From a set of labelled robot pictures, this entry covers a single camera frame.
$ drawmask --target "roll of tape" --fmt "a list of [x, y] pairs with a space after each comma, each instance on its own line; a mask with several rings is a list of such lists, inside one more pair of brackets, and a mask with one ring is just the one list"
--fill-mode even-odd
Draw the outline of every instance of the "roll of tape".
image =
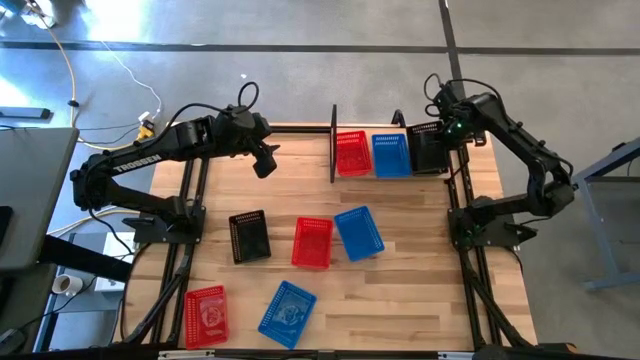
[[57, 276], [51, 286], [51, 291], [58, 295], [75, 296], [80, 290], [82, 290], [82, 279], [67, 274]]

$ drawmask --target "plastic basket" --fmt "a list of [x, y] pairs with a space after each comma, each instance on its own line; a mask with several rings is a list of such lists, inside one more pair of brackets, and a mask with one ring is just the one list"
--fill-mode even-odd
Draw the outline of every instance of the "plastic basket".
[[338, 214], [335, 221], [349, 260], [362, 260], [384, 250], [384, 243], [368, 207]]
[[331, 262], [333, 221], [298, 218], [291, 264], [311, 269], [328, 269]]
[[229, 230], [235, 264], [271, 256], [264, 211], [252, 211], [229, 217]]
[[371, 155], [364, 131], [337, 134], [336, 167], [340, 176], [361, 176], [371, 172]]
[[411, 176], [409, 149], [404, 134], [373, 135], [373, 160], [378, 177]]
[[313, 294], [283, 281], [264, 314], [258, 331], [289, 349], [296, 347], [316, 297]]
[[229, 322], [224, 286], [185, 293], [184, 322], [185, 343], [189, 350], [227, 341]]
[[442, 121], [432, 121], [407, 128], [411, 169], [416, 175], [437, 175], [449, 171], [447, 150], [443, 141]]

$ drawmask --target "blue plastic basket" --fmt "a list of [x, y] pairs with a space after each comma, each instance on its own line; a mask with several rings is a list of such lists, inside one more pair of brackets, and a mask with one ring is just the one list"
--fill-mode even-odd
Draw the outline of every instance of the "blue plastic basket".
[[372, 140], [377, 177], [411, 176], [409, 148], [404, 134], [373, 135]]
[[384, 243], [368, 207], [338, 214], [334, 219], [349, 260], [362, 260], [384, 250]]
[[296, 347], [309, 320], [316, 297], [283, 281], [264, 314], [258, 331], [289, 349]]

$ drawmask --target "white cable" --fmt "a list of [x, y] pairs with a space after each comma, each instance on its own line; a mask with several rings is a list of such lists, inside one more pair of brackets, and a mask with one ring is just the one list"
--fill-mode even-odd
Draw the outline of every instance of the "white cable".
[[129, 72], [129, 75], [131, 75], [131, 79], [138, 85], [142, 86], [143, 88], [149, 89], [149, 91], [151, 91], [151, 93], [153, 94], [153, 96], [156, 97], [156, 99], [158, 99], [158, 108], [156, 109], [156, 113], [155, 115], [153, 115], [151, 117], [151, 119], [155, 119], [156, 116], [158, 116], [158, 114], [160, 113], [160, 111], [162, 110], [162, 100], [160, 99], [160, 96], [158, 96], [158, 94], [156, 94], [156, 91], [153, 89], [153, 87], [138, 81], [138, 79], [136, 79], [136, 77], [133, 75], [133, 71], [131, 71], [131, 69], [129, 69], [118, 57], [118, 55], [116, 55], [115, 52], [113, 52], [113, 50], [111, 50], [111, 48], [109, 47], [109, 45], [107, 45], [107, 43], [105, 43], [104, 41], [100, 40], [100, 42], [102, 43], [102, 45], [104, 45], [105, 48], [107, 48], [107, 50], [109, 50], [109, 52], [111, 53], [111, 56], [113, 56], [114, 59], [116, 59], [116, 61], [125, 69]]
[[[69, 68], [69, 74], [71, 75], [71, 100], [73, 102], [75, 102], [76, 101], [76, 78], [75, 78], [75, 75], [73, 73], [73, 67], [71, 66], [71, 62], [69, 61], [69, 58], [67, 57], [67, 53], [64, 51], [64, 48], [62, 47], [62, 44], [58, 40], [58, 37], [55, 35], [55, 33], [53, 31], [51, 31], [51, 29], [47, 25], [47, 22], [44, 19], [44, 15], [43, 15], [38, 3], [35, 0], [28, 0], [27, 1], [27, 6], [29, 6], [31, 11], [33, 11], [36, 15], [38, 15], [38, 17], [40, 18], [42, 23], [45, 25], [45, 28], [47, 29], [47, 32], [49, 32], [49, 34], [51, 35], [51, 38], [53, 38], [53, 41], [56, 43], [56, 45], [58, 45], [58, 48], [60, 49], [60, 52], [62, 53], [62, 56], [64, 57], [64, 60], [67, 63], [67, 67]], [[160, 97], [156, 94], [156, 92], [153, 90], [153, 88], [151, 88], [149, 85], [143, 84], [143, 83], [139, 82], [138, 80], [136, 80], [135, 77], [133, 76], [133, 73], [131, 72], [131, 70], [128, 67], [126, 67], [122, 63], [122, 61], [120, 61], [120, 59], [113, 52], [111, 52], [111, 54], [116, 58], [116, 60], [120, 63], [120, 65], [122, 65], [129, 72], [129, 74], [131, 75], [131, 78], [133, 79], [133, 81], [135, 81], [140, 86], [143, 86], [143, 87], [148, 88], [149, 90], [151, 90], [151, 92], [156, 97], [156, 99], [158, 99], [158, 109], [156, 110], [156, 114], [152, 117], [152, 119], [154, 119], [162, 109], [162, 100], [160, 100]], [[71, 106], [71, 116], [70, 116], [70, 121], [69, 121], [70, 122], [70, 126], [71, 127], [76, 127], [76, 121], [77, 120], [78, 119], [76, 118], [76, 108], [75, 108], [75, 106]], [[109, 150], [109, 151], [115, 151], [115, 150], [123, 149], [123, 148], [126, 148], [126, 147], [130, 146], [131, 144], [133, 144], [133, 143], [129, 143], [129, 144], [124, 144], [124, 145], [114, 146], [114, 147], [104, 147], [104, 146], [93, 145], [91, 143], [88, 143], [82, 138], [82, 136], [78, 136], [78, 142], [82, 143], [82, 144], [84, 144], [84, 145], [86, 145], [86, 146], [88, 146], [90, 148], [93, 148], [93, 149]]]
[[[116, 209], [115, 206], [109, 206], [109, 207], [106, 207], [106, 208], [102, 209], [101, 211], [98, 211], [98, 212], [95, 213], [96, 217], [98, 217], [98, 218], [101, 218], [101, 217], [107, 216], [107, 215], [111, 215], [111, 214], [139, 214], [139, 212], [138, 211], [133, 211], [133, 210]], [[55, 234], [55, 233], [59, 232], [59, 234], [56, 235], [56, 236], [62, 236], [64, 234], [68, 233], [69, 231], [77, 228], [78, 226], [80, 226], [80, 225], [82, 225], [82, 224], [84, 224], [84, 223], [86, 223], [88, 221], [91, 221], [91, 220], [93, 220], [93, 218], [91, 216], [87, 216], [86, 218], [82, 218], [82, 219], [80, 219], [78, 221], [75, 221], [75, 222], [69, 224], [69, 225], [65, 225], [65, 226], [63, 226], [61, 228], [58, 228], [58, 229], [55, 229], [55, 230], [51, 230], [51, 231], [47, 232], [47, 235], [52, 235], [52, 234]]]

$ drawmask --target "yellow plug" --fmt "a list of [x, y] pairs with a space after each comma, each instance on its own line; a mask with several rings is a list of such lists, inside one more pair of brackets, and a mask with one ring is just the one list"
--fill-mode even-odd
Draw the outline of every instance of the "yellow plug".
[[156, 135], [155, 131], [153, 130], [155, 124], [153, 123], [151, 115], [148, 111], [145, 111], [142, 115], [140, 115], [138, 117], [138, 121], [140, 121], [140, 127], [138, 128], [138, 137], [136, 138], [136, 141], [148, 139]]

